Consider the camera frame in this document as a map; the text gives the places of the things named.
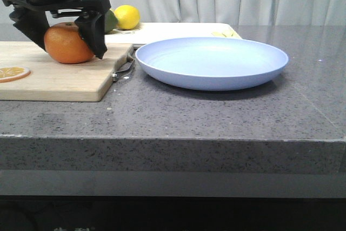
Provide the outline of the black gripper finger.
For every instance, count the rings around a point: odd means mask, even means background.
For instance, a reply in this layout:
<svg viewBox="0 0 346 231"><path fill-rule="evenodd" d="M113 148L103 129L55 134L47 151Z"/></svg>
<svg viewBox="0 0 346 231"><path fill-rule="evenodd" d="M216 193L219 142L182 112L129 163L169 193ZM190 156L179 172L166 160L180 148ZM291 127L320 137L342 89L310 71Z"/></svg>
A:
<svg viewBox="0 0 346 231"><path fill-rule="evenodd" d="M44 35L50 27L45 11L32 11L22 6L15 6L9 17L17 30L45 50Z"/></svg>
<svg viewBox="0 0 346 231"><path fill-rule="evenodd" d="M107 51L104 40L105 17L97 11L82 11L75 20L79 34L94 55L100 60Z"/></svg>

